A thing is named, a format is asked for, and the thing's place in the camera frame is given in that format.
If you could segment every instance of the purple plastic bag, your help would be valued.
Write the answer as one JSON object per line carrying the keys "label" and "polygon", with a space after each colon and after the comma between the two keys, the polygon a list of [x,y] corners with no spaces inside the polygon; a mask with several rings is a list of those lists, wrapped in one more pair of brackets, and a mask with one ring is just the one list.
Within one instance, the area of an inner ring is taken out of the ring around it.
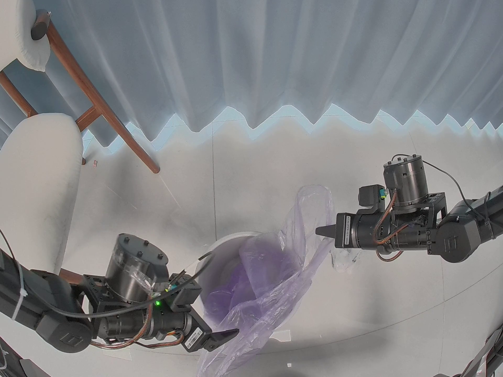
{"label": "purple plastic bag", "polygon": [[311,286],[330,251],[330,239],[314,231],[333,224],[330,190],[306,186],[279,233],[250,237],[239,250],[238,264],[224,286],[210,292],[205,314],[221,320],[219,331],[239,328],[230,343],[199,358],[197,377],[220,377],[259,353]]}

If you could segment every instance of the metallic cylinder motor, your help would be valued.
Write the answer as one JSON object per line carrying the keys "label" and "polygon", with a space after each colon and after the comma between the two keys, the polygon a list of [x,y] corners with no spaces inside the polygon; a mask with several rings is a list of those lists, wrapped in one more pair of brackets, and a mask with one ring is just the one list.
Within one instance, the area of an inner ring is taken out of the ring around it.
{"label": "metallic cylinder motor", "polygon": [[394,210],[414,212],[417,208],[407,210],[408,206],[419,204],[428,197],[428,184],[421,155],[398,157],[384,165],[384,182],[390,194],[396,190]]}
{"label": "metallic cylinder motor", "polygon": [[120,234],[105,283],[124,302],[143,302],[150,293],[162,292],[169,285],[167,256],[147,240]]}

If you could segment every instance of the zip tie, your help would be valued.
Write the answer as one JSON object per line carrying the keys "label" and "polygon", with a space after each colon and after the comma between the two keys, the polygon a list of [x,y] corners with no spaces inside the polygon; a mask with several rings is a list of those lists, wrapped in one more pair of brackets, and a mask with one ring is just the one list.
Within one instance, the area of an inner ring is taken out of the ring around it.
{"label": "zip tie", "polygon": [[2,357],[3,357],[3,366],[0,366],[0,370],[5,370],[7,368],[7,359],[5,355],[8,355],[9,352],[6,352],[2,348],[2,344],[0,343],[0,352],[2,352]]}
{"label": "zip tie", "polygon": [[28,292],[26,292],[26,289],[25,289],[25,281],[23,279],[23,269],[21,268],[21,265],[19,263],[18,263],[18,270],[19,270],[19,279],[20,279],[21,287],[19,289],[18,303],[16,304],[16,308],[14,309],[14,312],[11,317],[11,319],[14,321],[16,321],[16,317],[18,316],[19,309],[21,308],[21,305],[23,304],[23,299],[28,296]]}

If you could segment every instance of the gray curtain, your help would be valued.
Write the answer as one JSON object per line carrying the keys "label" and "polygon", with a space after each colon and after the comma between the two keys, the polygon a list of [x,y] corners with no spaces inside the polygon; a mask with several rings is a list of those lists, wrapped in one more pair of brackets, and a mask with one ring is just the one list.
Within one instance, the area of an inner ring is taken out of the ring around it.
{"label": "gray curtain", "polygon": [[[420,110],[503,122],[503,0],[34,0],[123,122],[148,139],[177,113],[198,131],[226,106],[256,127],[284,104],[316,122]],[[40,112],[90,102],[51,55],[7,75]],[[23,114],[0,91],[0,143]],[[115,137],[100,121],[102,145]]]}

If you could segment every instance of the robotic arm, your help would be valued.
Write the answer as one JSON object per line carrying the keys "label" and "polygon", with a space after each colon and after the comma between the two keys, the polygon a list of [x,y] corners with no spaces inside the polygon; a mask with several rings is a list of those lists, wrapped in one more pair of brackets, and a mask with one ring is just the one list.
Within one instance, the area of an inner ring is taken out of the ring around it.
{"label": "robotic arm", "polygon": [[[447,213],[445,193],[428,191],[425,163],[429,165],[421,155],[399,155],[387,162],[389,205],[385,208],[384,186],[361,187],[358,200],[365,208],[337,214],[335,225],[319,227],[316,234],[334,238],[338,248],[375,250],[383,261],[406,250],[426,250],[449,262],[466,260],[482,243],[503,234],[503,186],[477,200],[463,196]],[[399,253],[382,257],[394,251]]]}
{"label": "robotic arm", "polygon": [[[212,332],[192,308],[201,292],[194,281],[197,275],[184,271],[170,275],[167,262],[153,244],[120,234],[106,275],[84,275],[79,285],[70,285],[58,275],[18,267],[0,250],[0,312],[15,315],[17,322],[67,353],[90,344],[117,349],[139,338],[163,341],[169,335],[176,340],[138,344],[148,348],[181,344],[187,352],[212,351],[234,338],[239,330]],[[24,290],[28,295],[15,314]],[[89,299],[88,315],[82,311],[84,295]],[[93,341],[96,337],[105,343]]]}

